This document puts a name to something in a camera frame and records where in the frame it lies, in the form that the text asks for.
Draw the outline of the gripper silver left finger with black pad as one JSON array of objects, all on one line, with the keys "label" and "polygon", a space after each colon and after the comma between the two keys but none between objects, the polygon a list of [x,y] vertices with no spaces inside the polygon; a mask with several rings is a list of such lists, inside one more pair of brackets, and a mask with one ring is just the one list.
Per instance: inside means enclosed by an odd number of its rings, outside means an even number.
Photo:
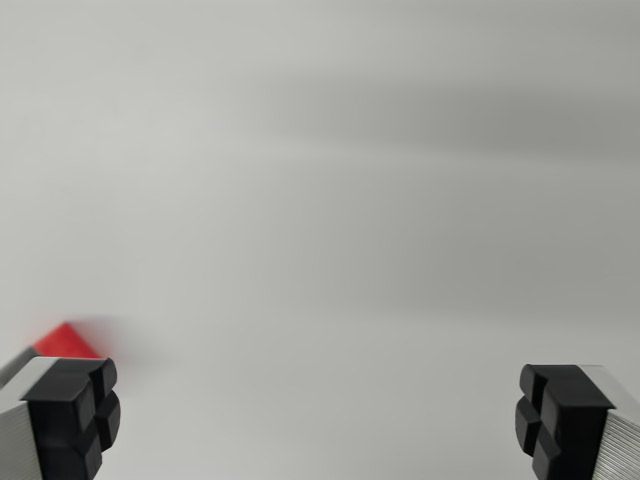
[{"label": "gripper silver left finger with black pad", "polygon": [[1,477],[93,479],[121,406],[110,358],[20,356],[1,370]]}]

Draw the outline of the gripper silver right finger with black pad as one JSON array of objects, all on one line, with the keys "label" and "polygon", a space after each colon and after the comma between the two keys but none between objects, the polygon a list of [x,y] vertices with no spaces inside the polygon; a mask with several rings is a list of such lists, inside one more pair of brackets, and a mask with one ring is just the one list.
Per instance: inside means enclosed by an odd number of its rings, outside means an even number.
[{"label": "gripper silver right finger with black pad", "polygon": [[538,479],[639,477],[639,401],[599,365],[523,366],[515,432]]}]

